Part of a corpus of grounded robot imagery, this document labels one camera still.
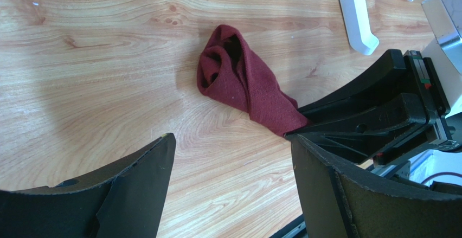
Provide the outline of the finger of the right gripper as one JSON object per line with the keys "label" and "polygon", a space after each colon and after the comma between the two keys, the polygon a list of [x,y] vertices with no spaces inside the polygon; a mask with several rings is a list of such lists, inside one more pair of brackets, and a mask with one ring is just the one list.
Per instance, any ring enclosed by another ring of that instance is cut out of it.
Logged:
{"label": "finger of the right gripper", "polygon": [[402,52],[388,49],[358,77],[298,111],[314,123],[360,113],[391,96],[395,83],[406,71]]}
{"label": "finger of the right gripper", "polygon": [[354,164],[399,164],[421,152],[429,129],[429,95],[337,92],[300,108],[313,123],[286,135],[302,136]]}

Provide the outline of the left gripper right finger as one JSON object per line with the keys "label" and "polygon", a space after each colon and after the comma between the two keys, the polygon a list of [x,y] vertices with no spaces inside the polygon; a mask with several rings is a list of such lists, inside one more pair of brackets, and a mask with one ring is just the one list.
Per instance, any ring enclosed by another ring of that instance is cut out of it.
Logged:
{"label": "left gripper right finger", "polygon": [[291,138],[309,237],[461,237],[461,196],[364,170],[303,136]]}

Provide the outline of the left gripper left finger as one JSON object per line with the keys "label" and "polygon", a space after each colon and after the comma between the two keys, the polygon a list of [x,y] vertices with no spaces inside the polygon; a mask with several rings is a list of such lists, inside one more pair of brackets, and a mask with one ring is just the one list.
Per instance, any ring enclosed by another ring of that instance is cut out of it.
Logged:
{"label": "left gripper left finger", "polygon": [[57,186],[1,191],[1,237],[156,237],[175,148],[167,133]]}

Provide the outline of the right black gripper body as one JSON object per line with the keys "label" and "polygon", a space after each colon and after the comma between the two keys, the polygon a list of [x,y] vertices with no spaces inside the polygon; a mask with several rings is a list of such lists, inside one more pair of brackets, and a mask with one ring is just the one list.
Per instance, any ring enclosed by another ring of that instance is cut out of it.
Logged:
{"label": "right black gripper body", "polygon": [[399,54],[405,70],[377,89],[385,102],[378,107],[380,140],[374,148],[376,166],[398,165],[426,150],[461,152],[461,116],[450,107],[432,60],[419,51]]}

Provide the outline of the dark red cloth napkin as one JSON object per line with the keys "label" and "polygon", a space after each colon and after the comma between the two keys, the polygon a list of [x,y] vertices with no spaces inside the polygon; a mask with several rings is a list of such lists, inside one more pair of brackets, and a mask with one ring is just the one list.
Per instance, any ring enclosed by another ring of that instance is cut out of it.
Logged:
{"label": "dark red cloth napkin", "polygon": [[229,25],[213,31],[197,68],[204,96],[248,113],[250,120],[283,137],[310,124],[296,100],[285,94],[268,65]]}

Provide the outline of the white clothes rack stand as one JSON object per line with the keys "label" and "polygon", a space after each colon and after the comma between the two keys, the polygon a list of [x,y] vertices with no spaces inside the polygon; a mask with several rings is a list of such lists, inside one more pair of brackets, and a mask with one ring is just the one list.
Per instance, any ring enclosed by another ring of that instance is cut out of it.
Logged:
{"label": "white clothes rack stand", "polygon": [[371,32],[366,0],[339,0],[343,20],[352,49],[369,56],[379,45]]}

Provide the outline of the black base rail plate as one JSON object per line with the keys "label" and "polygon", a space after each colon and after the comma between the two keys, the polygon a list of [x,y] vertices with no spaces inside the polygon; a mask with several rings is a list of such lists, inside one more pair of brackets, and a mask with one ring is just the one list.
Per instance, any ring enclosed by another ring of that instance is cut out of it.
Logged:
{"label": "black base rail plate", "polygon": [[270,238],[308,238],[304,216],[300,215]]}

